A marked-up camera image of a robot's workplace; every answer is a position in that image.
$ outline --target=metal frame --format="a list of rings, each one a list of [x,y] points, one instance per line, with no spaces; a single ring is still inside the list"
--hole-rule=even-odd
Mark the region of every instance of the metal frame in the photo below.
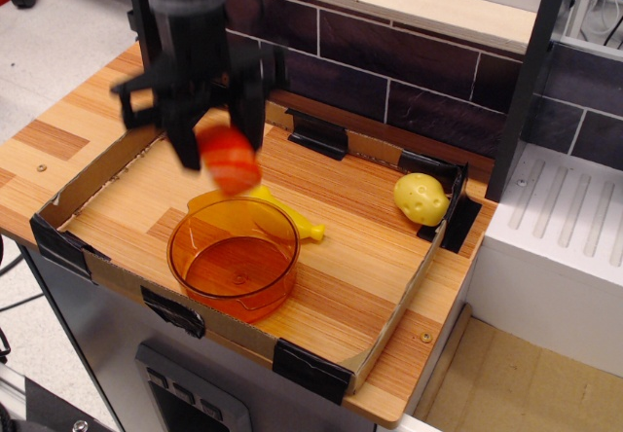
[[[521,157],[537,111],[540,95],[549,74],[549,53],[554,41],[560,41],[560,15],[568,14],[571,0],[541,0],[508,111],[504,131],[497,146],[494,170],[486,198],[500,201],[515,165]]]

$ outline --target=dark brick tile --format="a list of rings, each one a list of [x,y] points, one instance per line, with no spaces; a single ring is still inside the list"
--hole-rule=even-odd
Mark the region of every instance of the dark brick tile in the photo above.
[[[469,99],[477,53],[370,21],[320,13],[320,55]]]
[[[317,53],[317,10],[286,0],[228,0],[231,30],[282,46]]]
[[[481,54],[472,101],[508,113],[522,64],[515,60]]]
[[[289,52],[290,91],[376,121],[385,116],[387,81],[306,54]]]
[[[623,113],[623,62],[558,45],[546,96],[598,111]]]
[[[539,147],[567,153],[584,110],[547,98],[541,99],[537,109],[527,140]]]
[[[589,111],[571,153],[623,170],[623,121]]]
[[[445,96],[392,83],[387,123],[495,157],[506,116]]]

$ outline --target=orange bowl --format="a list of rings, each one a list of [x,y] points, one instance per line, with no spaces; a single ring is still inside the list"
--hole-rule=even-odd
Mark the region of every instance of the orange bowl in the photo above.
[[[167,259],[187,295],[244,322],[278,308],[296,279],[300,239],[271,203],[219,192],[191,200]]]

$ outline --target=wooden panel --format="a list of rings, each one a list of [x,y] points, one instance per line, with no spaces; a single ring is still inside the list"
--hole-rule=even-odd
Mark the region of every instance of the wooden panel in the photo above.
[[[3,234],[35,246],[32,214],[124,132],[109,88],[139,68],[134,45],[0,147]],[[268,110],[273,121],[287,123],[284,111],[275,105]],[[227,113],[210,112],[209,122],[227,121]],[[417,226],[393,206],[399,172],[353,156],[335,162],[288,142],[280,128],[268,126],[266,132],[260,155],[265,183],[277,198],[326,224],[327,232],[320,243],[304,243],[292,297],[257,327],[347,362],[371,345],[429,244],[416,238]],[[461,160],[456,149],[419,145],[428,154],[450,152]],[[470,161],[469,154],[462,159]],[[468,191],[484,206],[463,249],[438,252],[375,369],[344,400],[345,407],[385,426],[403,414],[495,210],[483,199],[488,165],[478,163],[477,171]],[[183,169],[170,144],[157,141],[67,228],[117,265],[181,293],[166,264],[166,242],[188,200],[212,189],[206,171]],[[423,342],[422,333],[432,342]]]
[[[42,137],[48,141],[42,143]],[[20,130],[14,138],[61,160],[69,160],[89,143],[86,138],[37,120]]]

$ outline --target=gray floor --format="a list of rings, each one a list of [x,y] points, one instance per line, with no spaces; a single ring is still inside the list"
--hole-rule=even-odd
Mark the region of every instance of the gray floor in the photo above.
[[[129,0],[37,0],[0,7],[0,143],[129,47]],[[4,268],[18,254],[4,237]],[[40,293],[22,262],[0,277],[0,307]],[[0,312],[8,365],[108,427],[115,424],[45,298]]]

